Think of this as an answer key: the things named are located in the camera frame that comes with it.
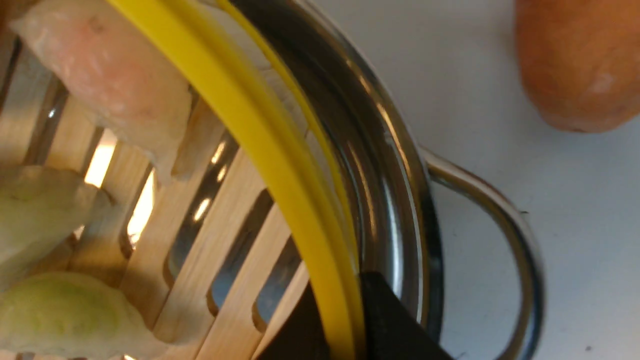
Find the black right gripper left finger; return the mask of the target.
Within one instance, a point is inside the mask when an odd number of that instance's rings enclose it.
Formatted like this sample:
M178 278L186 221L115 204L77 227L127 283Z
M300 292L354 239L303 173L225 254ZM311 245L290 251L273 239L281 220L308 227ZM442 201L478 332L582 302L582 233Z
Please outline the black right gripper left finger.
M329 360L330 351L311 285L259 360Z

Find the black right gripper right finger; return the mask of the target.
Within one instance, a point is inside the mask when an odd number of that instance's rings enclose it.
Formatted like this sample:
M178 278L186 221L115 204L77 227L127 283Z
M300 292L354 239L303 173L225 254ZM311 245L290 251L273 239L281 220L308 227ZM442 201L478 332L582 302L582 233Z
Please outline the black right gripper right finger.
M369 360L450 360L416 322L379 272L359 274Z

